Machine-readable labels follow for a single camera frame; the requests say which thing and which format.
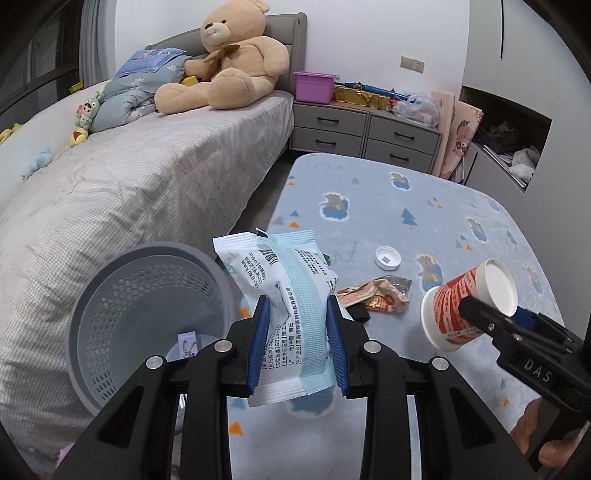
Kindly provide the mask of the red white paper cup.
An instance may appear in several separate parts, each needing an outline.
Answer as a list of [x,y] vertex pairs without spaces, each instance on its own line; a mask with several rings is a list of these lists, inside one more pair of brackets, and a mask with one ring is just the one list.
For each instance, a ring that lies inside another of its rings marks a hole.
[[518,309],[517,287],[508,268],[489,259],[447,283],[431,288],[420,314],[428,340],[445,352],[459,350],[486,331],[486,311],[510,318]]

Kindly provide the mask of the red gold snack wrapper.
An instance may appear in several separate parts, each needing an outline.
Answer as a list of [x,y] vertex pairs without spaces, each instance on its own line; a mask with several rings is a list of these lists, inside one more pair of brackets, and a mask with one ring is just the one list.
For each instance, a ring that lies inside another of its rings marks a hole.
[[342,306],[363,304],[370,311],[398,314],[411,303],[412,281],[406,278],[384,275],[367,283],[341,289],[337,292]]

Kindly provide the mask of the white blue mask package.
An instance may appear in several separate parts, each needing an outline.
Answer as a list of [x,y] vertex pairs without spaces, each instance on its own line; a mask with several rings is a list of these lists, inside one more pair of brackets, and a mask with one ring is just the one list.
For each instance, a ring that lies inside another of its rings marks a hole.
[[238,233],[213,240],[249,310],[259,297],[270,300],[259,384],[249,405],[259,407],[330,389],[335,370],[325,316],[338,274],[332,270],[315,233]]

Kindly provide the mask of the grey perforated trash basket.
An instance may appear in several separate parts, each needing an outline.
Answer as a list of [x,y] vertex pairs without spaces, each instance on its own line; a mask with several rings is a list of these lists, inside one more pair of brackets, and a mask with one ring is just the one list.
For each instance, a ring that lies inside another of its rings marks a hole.
[[174,242],[133,247],[107,262],[73,307],[66,337],[72,386],[97,414],[148,357],[181,359],[179,333],[194,331],[199,351],[238,317],[230,279],[204,252]]

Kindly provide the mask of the rabbit picture box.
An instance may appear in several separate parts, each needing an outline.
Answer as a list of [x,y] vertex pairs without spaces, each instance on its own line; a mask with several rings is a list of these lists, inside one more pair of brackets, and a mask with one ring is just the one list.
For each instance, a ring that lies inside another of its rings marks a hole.
[[194,331],[179,333],[177,345],[181,359],[194,357],[199,349],[197,334]]

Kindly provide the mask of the white bottle cap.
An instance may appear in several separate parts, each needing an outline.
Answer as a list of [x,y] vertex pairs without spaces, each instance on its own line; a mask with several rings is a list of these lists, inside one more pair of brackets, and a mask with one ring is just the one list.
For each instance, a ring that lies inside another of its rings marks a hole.
[[375,251],[375,262],[382,270],[394,271],[400,267],[402,256],[395,248],[383,245]]

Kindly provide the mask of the pink cartoon boards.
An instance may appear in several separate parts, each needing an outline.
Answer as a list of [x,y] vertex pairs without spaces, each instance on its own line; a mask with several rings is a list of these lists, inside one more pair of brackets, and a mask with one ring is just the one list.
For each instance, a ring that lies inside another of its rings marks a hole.
[[443,90],[434,90],[431,96],[439,110],[438,132],[440,146],[431,174],[448,180],[466,154],[484,117],[483,111]]

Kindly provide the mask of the clear plastic bag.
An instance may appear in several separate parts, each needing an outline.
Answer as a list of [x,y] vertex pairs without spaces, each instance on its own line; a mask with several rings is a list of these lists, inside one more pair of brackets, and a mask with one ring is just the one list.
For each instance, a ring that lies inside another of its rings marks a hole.
[[406,100],[399,100],[394,104],[393,112],[429,127],[437,127],[440,121],[440,111],[436,102],[426,93],[411,94]]

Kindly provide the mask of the grey drawer dresser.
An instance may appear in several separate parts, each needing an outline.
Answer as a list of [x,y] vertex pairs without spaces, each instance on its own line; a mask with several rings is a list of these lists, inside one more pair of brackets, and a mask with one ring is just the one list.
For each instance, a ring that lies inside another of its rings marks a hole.
[[294,102],[294,151],[352,156],[428,173],[440,146],[436,129],[389,112],[339,102]]

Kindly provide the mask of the bed with checkered sheet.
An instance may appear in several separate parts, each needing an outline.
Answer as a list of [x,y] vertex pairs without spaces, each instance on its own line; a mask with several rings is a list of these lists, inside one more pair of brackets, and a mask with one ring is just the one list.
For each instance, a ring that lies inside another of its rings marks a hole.
[[235,226],[294,128],[294,99],[151,114],[95,133],[34,174],[1,209],[1,421],[50,467],[90,421],[66,368],[74,303],[127,248],[205,253]]

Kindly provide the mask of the gold wrapped packages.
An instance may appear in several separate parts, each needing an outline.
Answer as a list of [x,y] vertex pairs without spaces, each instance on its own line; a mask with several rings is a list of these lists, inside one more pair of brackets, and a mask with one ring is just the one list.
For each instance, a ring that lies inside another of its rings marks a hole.
[[398,102],[409,100],[408,94],[366,85],[361,82],[335,83],[334,97],[336,102],[381,111],[391,111]]

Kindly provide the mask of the light blue plush toy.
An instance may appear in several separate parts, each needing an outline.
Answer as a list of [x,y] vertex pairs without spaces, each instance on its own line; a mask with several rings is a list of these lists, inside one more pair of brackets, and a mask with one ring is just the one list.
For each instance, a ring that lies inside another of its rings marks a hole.
[[51,150],[44,147],[37,155],[33,156],[27,164],[25,172],[21,175],[23,180],[30,178],[38,170],[47,167],[52,162]]

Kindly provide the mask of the green hooded doll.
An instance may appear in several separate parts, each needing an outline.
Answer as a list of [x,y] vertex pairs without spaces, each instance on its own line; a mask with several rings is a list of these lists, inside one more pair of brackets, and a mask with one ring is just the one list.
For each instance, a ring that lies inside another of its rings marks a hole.
[[100,109],[102,94],[96,92],[92,97],[80,104],[76,110],[76,128],[69,137],[69,146],[75,147],[84,143],[89,134],[94,119]]

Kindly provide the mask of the light blue folded quilt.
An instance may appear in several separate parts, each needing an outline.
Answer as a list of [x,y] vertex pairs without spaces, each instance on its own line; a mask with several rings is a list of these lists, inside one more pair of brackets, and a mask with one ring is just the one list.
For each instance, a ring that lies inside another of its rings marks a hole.
[[136,73],[123,78],[114,75],[101,92],[100,109],[90,131],[119,127],[154,112],[156,91],[165,84],[179,83],[189,59],[187,54],[179,56],[155,73]]

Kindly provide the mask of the yellow plush toy on sill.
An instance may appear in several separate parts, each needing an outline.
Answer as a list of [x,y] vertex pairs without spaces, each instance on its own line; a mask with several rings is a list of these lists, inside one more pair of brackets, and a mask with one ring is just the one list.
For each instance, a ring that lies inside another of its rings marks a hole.
[[6,128],[0,133],[0,144],[4,143],[10,136],[22,127],[21,124],[15,123],[11,128]]

